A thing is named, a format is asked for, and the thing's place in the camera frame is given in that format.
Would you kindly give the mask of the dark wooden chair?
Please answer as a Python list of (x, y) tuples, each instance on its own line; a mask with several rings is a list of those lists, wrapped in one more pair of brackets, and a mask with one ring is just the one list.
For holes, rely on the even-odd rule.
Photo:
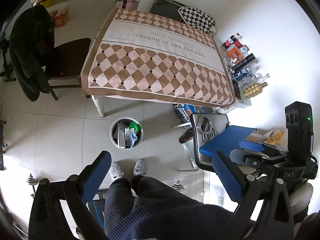
[(49, 93), (58, 100), (54, 89), (81, 88), (81, 71), (91, 44), (90, 38), (81, 38), (61, 44), (53, 49), (49, 64), (44, 71), (48, 80), (77, 79), (77, 85), (56, 85), (48, 83)]

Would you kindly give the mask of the black white checkered cushion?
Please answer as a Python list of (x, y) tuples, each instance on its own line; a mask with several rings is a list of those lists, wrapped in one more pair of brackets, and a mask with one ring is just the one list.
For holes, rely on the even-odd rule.
[(182, 20), (189, 26), (206, 34), (215, 26), (214, 19), (200, 9), (193, 7), (180, 7), (177, 12)]

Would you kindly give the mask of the dumbbell right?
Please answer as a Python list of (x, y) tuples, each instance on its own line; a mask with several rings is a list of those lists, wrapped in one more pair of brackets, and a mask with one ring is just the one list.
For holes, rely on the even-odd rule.
[(185, 189), (180, 180), (176, 180), (176, 182), (172, 185), (172, 188), (176, 191), (183, 191)]

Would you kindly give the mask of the orange cardboard box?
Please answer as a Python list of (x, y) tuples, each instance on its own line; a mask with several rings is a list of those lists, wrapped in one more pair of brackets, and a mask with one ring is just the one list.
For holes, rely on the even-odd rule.
[(55, 28), (61, 28), (64, 27), (69, 20), (70, 14), (69, 14), (69, 5), (65, 6), (61, 10), (54, 10), (49, 13), (52, 17), (52, 20), (55, 24)]

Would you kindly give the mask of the silver pill blister pack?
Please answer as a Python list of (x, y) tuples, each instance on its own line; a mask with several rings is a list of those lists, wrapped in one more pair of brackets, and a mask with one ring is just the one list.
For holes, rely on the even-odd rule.
[(126, 134), (126, 147), (133, 148), (138, 137), (135, 132), (130, 132)]

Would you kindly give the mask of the orange small box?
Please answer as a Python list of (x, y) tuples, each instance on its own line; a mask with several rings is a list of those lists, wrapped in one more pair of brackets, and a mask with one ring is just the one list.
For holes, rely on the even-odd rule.
[(241, 53), (241, 51), (237, 48), (237, 47), (232, 47), (228, 52), (227, 55), (229, 58), (231, 59), (242, 59), (243, 58), (243, 54)]

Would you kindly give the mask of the black tall can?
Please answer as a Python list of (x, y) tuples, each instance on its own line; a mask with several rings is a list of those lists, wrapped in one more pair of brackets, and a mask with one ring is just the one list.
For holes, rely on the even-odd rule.
[(235, 64), (234, 66), (232, 66), (229, 71), (230, 73), (234, 74), (236, 72), (238, 72), (241, 68), (245, 67), (246, 65), (248, 65), (249, 63), (251, 63), (252, 61), (254, 61), (256, 59), (255, 55), (253, 53), (249, 54), (248, 56), (246, 56), (244, 59), (242, 59), (241, 61), (239, 61), (237, 64)]

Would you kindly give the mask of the white medicine box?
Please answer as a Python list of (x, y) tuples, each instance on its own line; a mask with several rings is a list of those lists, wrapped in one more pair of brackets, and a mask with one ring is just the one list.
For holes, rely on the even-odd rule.
[(124, 128), (118, 126), (118, 148), (125, 148), (125, 133)]

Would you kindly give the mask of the white round trash bin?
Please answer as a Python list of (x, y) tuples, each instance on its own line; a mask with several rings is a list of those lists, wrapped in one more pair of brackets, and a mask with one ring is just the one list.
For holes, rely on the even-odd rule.
[(110, 128), (112, 144), (120, 150), (136, 148), (144, 137), (142, 124), (131, 117), (122, 117), (113, 122)]

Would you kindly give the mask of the dumbbell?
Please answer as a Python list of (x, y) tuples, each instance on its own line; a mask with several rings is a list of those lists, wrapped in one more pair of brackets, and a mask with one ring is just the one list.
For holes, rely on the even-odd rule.
[(30, 173), (29, 177), (27, 179), (28, 185), (30, 185), (33, 189), (33, 193), (31, 194), (31, 197), (34, 198), (36, 194), (35, 186), (38, 184), (37, 180), (33, 177), (33, 175)]
[(172, 185), (172, 188), (176, 191), (183, 191), (185, 189), (180, 180), (176, 180), (176, 182)]

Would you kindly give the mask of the red black slipper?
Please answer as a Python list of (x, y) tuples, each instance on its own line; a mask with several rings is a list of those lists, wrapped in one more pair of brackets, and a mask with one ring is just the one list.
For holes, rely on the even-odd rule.
[(184, 144), (190, 141), (191, 139), (193, 139), (193, 137), (194, 137), (194, 130), (193, 128), (189, 128), (180, 136), (179, 143)]

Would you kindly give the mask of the grey medicine box sleeve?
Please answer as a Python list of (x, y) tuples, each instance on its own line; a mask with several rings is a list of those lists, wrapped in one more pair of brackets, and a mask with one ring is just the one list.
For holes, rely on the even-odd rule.
[(135, 136), (135, 129), (134, 128), (125, 128), (124, 129), (124, 132), (125, 132), (125, 137), (126, 138), (129, 138), (129, 137), (132, 137), (132, 136)]

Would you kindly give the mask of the blue printed carton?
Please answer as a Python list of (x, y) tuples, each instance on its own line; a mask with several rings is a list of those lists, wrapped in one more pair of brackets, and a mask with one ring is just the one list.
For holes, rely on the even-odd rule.
[(201, 107), (188, 104), (172, 104), (172, 110), (178, 117), (180, 124), (185, 124), (190, 121), (190, 116), (193, 113), (210, 113), (212, 111), (212, 107)]

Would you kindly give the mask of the checkered brown tablecloth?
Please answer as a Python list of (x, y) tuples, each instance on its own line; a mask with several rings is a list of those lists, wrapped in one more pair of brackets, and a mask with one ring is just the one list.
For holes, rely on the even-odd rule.
[(81, 72), (85, 95), (227, 109), (232, 80), (213, 38), (175, 20), (114, 8)]

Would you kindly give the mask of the white table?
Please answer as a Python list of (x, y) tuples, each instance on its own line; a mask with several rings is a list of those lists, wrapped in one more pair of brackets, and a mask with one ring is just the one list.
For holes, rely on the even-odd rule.
[(165, 117), (173, 114), (172, 106), (168, 103), (137, 101), (128, 99), (116, 99), (105, 96), (92, 96), (92, 102), (102, 118), (114, 118), (121, 116), (132, 116), (147, 118), (163, 115)]

